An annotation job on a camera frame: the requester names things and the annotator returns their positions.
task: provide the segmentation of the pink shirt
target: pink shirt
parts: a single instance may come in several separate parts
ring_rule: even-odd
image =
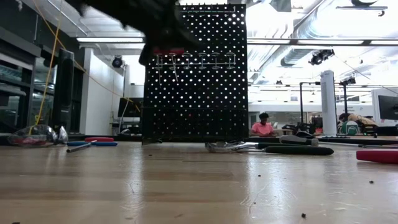
[[[255,123],[251,130],[256,134],[270,134],[274,131],[274,128],[270,123],[266,123],[266,125],[262,125],[261,123]]]

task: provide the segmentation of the black pegboard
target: black pegboard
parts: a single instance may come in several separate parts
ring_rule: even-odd
[[[143,139],[247,137],[246,5],[176,7],[201,46],[146,66]]]

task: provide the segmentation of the computer screen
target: computer screen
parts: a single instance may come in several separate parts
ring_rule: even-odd
[[[379,95],[380,119],[398,120],[398,97]]]
[[[126,100],[125,98],[120,98],[119,102],[119,110],[118,110],[118,117],[124,118],[139,118],[141,117],[141,106],[142,102],[144,101],[143,98],[129,98],[133,103]]]

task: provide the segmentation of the white wall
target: white wall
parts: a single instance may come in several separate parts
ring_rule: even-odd
[[[129,65],[126,69],[125,97],[143,98],[145,66],[138,62],[139,55],[126,55],[123,60]]]
[[[83,77],[80,132],[87,135],[110,135],[109,123],[112,122],[112,115],[118,115],[118,95],[123,95],[124,77],[96,57],[92,49],[86,49],[85,69],[91,78],[88,75]]]
[[[304,112],[322,112],[320,103],[307,103],[303,105]],[[300,112],[300,103],[258,102],[249,104],[249,112]],[[348,112],[362,116],[374,116],[371,103],[348,103]],[[344,113],[344,103],[336,104],[336,114]]]

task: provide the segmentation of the wooden workbench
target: wooden workbench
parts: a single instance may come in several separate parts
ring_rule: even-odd
[[[0,223],[397,223],[398,166],[331,147],[332,156],[2,147]]]

